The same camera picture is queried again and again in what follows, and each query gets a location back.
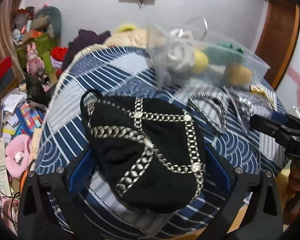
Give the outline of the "yellow felt ball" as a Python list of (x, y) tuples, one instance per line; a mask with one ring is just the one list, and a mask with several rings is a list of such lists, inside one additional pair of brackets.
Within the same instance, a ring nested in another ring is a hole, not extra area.
[(200, 74), (207, 70), (209, 66), (209, 59), (206, 54), (202, 51), (194, 51), (194, 66), (191, 69), (191, 72), (194, 74)]

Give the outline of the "pink rabbit toy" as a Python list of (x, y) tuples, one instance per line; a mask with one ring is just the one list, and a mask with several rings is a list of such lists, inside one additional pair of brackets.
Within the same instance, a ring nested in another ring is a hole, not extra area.
[(31, 75), (37, 75), (38, 72), (45, 69), (44, 62), (38, 56), (36, 44), (32, 42), (26, 47), (27, 50), (27, 64), (26, 71)]

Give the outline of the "red plush item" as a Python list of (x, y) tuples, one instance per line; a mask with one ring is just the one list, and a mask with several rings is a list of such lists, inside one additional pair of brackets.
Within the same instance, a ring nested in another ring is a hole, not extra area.
[(68, 47), (60, 47), (56, 46), (51, 50), (50, 55), (52, 56), (53, 59), (57, 61), (64, 61), (64, 58), (68, 52), (69, 48)]

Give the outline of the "black bag with chain pattern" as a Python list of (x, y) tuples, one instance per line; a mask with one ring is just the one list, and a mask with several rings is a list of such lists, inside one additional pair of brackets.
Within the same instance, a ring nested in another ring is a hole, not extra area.
[(195, 201), (205, 180), (198, 122), (161, 99), (86, 91), (82, 125), (100, 174), (129, 206), (171, 213)]

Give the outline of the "pink plush pillow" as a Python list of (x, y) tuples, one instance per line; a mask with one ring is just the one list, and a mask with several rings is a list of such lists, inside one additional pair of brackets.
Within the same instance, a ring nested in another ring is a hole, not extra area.
[(30, 164), (30, 144), (32, 139), (26, 134), (20, 134), (10, 141), (5, 148), (5, 164), (9, 174), (20, 179)]

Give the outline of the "colourful book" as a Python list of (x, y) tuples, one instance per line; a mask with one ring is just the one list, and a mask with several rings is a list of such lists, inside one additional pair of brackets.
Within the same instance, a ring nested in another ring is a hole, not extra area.
[(15, 113), (19, 120), (19, 126), (15, 136), (26, 134), (31, 137), (35, 128), (41, 128), (44, 119), (41, 110), (30, 107), (27, 103), (23, 103), (15, 109)]

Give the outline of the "yellow sponge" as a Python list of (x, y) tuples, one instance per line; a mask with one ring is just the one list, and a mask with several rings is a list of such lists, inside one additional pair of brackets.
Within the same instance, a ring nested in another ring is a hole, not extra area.
[(227, 85), (243, 87), (252, 81), (253, 72), (240, 64), (230, 64), (225, 69), (225, 80)]

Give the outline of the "green cylinder bottle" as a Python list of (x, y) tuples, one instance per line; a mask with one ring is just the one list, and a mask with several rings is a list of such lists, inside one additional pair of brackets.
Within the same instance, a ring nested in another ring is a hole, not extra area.
[(51, 74), (53, 72), (53, 67), (52, 67), (52, 63), (51, 63), (50, 53), (48, 51), (42, 53), (42, 61), (45, 66), (46, 74)]

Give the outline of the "white drawstring pouch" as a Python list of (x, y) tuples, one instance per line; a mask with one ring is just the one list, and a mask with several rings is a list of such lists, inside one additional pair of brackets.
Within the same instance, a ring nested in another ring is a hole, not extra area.
[(194, 66), (195, 62), (192, 33), (180, 28), (172, 29), (169, 35), (172, 38), (172, 44), (168, 49), (170, 68), (176, 73), (185, 73)]

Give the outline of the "clear plastic storage box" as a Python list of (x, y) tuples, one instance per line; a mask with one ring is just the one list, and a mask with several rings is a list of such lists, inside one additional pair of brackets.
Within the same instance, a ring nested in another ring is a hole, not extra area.
[(258, 84), (270, 69), (242, 44), (209, 30), (203, 17), (177, 27), (148, 24), (146, 48), (159, 88), (192, 82), (249, 87)]

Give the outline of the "brown wooden door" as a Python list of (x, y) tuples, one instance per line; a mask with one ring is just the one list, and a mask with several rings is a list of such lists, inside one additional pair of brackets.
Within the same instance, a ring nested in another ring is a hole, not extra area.
[(293, 2), (269, 0), (256, 55), (270, 69), (264, 79), (276, 89), (292, 59), (300, 31), (300, 8)]

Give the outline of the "green knitted cloth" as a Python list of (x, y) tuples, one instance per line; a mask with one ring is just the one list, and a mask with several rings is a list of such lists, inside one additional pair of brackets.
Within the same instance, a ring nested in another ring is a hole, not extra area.
[(245, 61), (243, 48), (234, 47), (232, 43), (206, 47), (202, 52), (207, 56), (209, 63), (214, 65), (229, 65)]

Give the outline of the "green plush toy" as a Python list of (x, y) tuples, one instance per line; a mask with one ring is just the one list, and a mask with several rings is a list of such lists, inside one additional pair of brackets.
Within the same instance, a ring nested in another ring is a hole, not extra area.
[(46, 31), (50, 38), (58, 39), (62, 30), (61, 12), (57, 7), (47, 6), (38, 10), (33, 17), (31, 29)]

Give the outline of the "dark purple garment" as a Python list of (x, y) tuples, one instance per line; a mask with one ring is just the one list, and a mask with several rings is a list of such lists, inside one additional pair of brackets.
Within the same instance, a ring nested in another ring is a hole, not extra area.
[(96, 34), (94, 31), (81, 29), (78, 36), (68, 44), (68, 52), (66, 53), (61, 70), (64, 71), (70, 65), (74, 56), (87, 46), (93, 44), (103, 44), (107, 38), (111, 37), (110, 31)]

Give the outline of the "grey knitted cloth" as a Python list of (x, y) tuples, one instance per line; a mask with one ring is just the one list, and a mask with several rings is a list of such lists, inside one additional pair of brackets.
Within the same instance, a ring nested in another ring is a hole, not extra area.
[(243, 123), (248, 123), (253, 115), (271, 118), (273, 108), (265, 96), (250, 92), (232, 92), (231, 94)]

